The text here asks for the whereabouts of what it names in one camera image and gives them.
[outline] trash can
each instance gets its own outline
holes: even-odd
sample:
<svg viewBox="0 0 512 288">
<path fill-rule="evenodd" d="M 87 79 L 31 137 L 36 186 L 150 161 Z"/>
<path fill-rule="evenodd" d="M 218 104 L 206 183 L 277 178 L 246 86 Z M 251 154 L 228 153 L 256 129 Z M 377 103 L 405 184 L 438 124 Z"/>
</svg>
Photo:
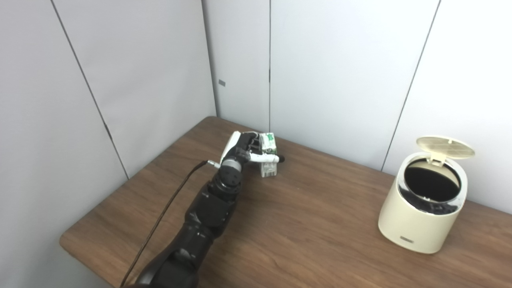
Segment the trash can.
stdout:
<svg viewBox="0 0 512 288">
<path fill-rule="evenodd" d="M 407 157 L 380 211 L 381 233 L 406 249 L 439 251 L 462 209 L 467 176 L 453 159 L 475 155 L 465 143 L 442 136 L 416 140 L 425 151 Z"/>
</svg>

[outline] wire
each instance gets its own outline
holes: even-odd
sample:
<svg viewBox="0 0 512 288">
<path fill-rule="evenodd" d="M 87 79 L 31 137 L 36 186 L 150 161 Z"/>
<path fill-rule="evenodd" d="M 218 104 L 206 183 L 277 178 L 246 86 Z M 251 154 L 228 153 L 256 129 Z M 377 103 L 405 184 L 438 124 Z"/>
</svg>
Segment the wire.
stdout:
<svg viewBox="0 0 512 288">
<path fill-rule="evenodd" d="M 124 284 L 126 283 L 126 280 L 128 279 L 128 276 L 130 275 L 130 273 L 132 272 L 133 270 L 133 267 L 135 266 L 135 264 L 137 263 L 137 261 L 139 260 L 139 257 L 140 255 L 142 254 L 142 251 L 144 251 L 144 248 L 146 248 L 146 245 L 147 243 L 150 241 L 151 239 L 151 236 L 153 236 L 153 233 L 155 232 L 155 230 L 157 229 L 158 227 L 158 224 L 160 224 L 160 221 L 162 220 L 163 216 L 165 215 L 165 212 L 167 212 L 167 209 L 169 208 L 170 204 L 173 202 L 174 198 L 176 197 L 176 195 L 178 195 L 178 192 L 180 192 L 181 188 L 183 188 L 183 186 L 185 185 L 185 183 L 187 183 L 187 180 L 190 178 L 190 176 L 192 176 L 192 174 L 199 168 L 203 167 L 205 164 L 207 164 L 208 161 L 202 161 L 201 163 L 197 164 L 189 173 L 188 175 L 185 177 L 185 179 L 183 179 L 183 182 L 181 182 L 180 186 L 176 189 L 176 191 L 174 192 L 174 194 L 170 197 L 169 201 L 167 202 L 167 204 L 165 205 L 165 207 L 163 208 L 162 210 L 162 213 L 160 213 L 160 216 L 158 216 L 158 219 L 157 221 L 155 222 L 155 225 L 153 225 L 153 228 L 151 229 L 150 233 L 147 235 L 146 237 L 146 240 L 144 241 L 144 243 L 142 244 L 142 246 L 140 247 L 139 249 L 139 252 L 137 253 L 137 256 L 135 256 L 135 259 L 133 260 L 132 262 L 132 265 L 130 265 L 130 268 L 128 268 L 128 271 L 126 272 L 126 274 L 124 275 L 124 278 L 123 280 L 121 281 L 121 285 L 119 287 L 123 287 Z"/>
</svg>

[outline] black robotic arm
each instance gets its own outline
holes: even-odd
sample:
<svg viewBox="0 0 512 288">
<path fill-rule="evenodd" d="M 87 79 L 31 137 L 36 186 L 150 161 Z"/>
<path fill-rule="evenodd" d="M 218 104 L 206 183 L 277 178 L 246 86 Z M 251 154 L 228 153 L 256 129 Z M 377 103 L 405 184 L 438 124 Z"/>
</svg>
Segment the black robotic arm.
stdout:
<svg viewBox="0 0 512 288">
<path fill-rule="evenodd" d="M 233 215 L 242 185 L 242 169 L 249 161 L 283 162 L 282 156 L 260 151 L 256 132 L 234 132 L 212 180 L 207 182 L 185 214 L 174 240 L 142 270 L 127 288 L 195 288 L 197 271 L 214 240 Z"/>
</svg>

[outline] trash can lid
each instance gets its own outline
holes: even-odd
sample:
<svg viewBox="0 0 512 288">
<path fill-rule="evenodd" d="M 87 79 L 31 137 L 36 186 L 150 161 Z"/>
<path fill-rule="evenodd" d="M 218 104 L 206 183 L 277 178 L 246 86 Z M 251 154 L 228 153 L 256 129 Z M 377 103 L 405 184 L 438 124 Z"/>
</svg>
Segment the trash can lid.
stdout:
<svg viewBox="0 0 512 288">
<path fill-rule="evenodd" d="M 475 151 L 466 143 L 444 136 L 424 136 L 416 140 L 420 148 L 432 154 L 431 160 L 436 160 L 438 166 L 442 166 L 446 158 L 466 159 L 473 157 Z"/>
</svg>

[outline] wooden table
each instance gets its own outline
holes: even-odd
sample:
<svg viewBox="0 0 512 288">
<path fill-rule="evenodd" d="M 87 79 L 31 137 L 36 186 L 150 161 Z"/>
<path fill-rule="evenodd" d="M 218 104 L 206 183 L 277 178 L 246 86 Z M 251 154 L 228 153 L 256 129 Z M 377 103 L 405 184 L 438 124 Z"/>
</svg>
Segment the wooden table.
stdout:
<svg viewBox="0 0 512 288">
<path fill-rule="evenodd" d="M 183 177 L 218 160 L 234 130 L 209 117 L 67 230 L 62 247 L 117 287 Z M 512 287 L 512 215 L 467 202 L 434 255 L 384 238 L 377 219 L 393 176 L 277 139 L 276 177 L 246 166 L 237 210 L 200 269 L 200 287 Z M 185 185 L 129 278 L 169 244 L 206 166 Z"/>
</svg>

